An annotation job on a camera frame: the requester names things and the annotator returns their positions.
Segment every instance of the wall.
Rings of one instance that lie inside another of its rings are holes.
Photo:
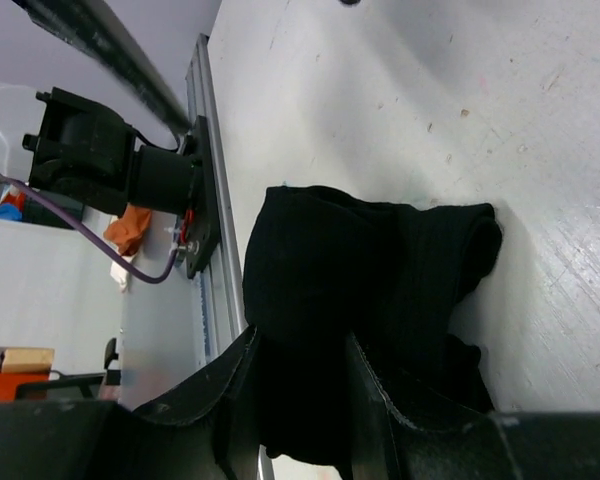
[[[111,0],[184,105],[184,75],[199,33],[210,33],[220,0]],[[0,0],[0,81],[39,90],[57,86],[102,102],[157,143],[169,134],[93,60],[33,25]],[[97,231],[105,218],[92,217]],[[101,368],[105,342],[117,333],[122,296],[110,261],[75,232],[0,222],[0,345],[56,348],[56,368]]]

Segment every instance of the purple cable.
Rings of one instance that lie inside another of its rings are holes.
[[[82,235],[87,237],[87,240],[89,240],[96,247],[98,247],[100,250],[102,250],[105,253],[105,255],[107,255],[111,260],[116,262],[118,265],[120,265],[127,272],[129,272],[131,275],[138,278],[139,280],[142,280],[143,282],[151,283],[151,284],[155,285],[155,284],[164,282],[167,279],[167,277],[169,276],[169,273],[171,273],[173,264],[176,261],[177,251],[175,248],[169,255],[169,260],[167,260],[167,266],[165,267],[164,272],[162,272],[162,274],[158,277],[151,277],[151,276],[147,275],[146,273],[141,272],[135,266],[133,266],[132,264],[127,262],[124,258],[122,258],[122,256],[120,256],[120,254],[118,252],[116,252],[113,248],[111,248],[109,245],[107,245],[107,243],[104,240],[102,240],[100,237],[98,237],[98,235],[96,235],[91,230],[89,230],[81,221],[76,220],[71,215],[69,215],[67,212],[62,210],[62,208],[60,208],[58,205],[56,205],[52,200],[49,200],[48,198],[39,194],[38,192],[36,192],[34,189],[29,187],[28,185],[22,183],[20,180],[14,180],[12,178],[7,178],[7,177],[2,177],[2,178],[4,179],[4,181],[10,183],[14,187],[16,187],[18,190],[20,190],[22,193],[24,193],[28,197],[31,197],[33,200],[38,202],[40,205],[42,205],[46,209],[55,213],[58,217],[60,217],[65,222],[67,222],[69,225],[71,225],[73,228],[75,228],[77,231],[79,231]]]

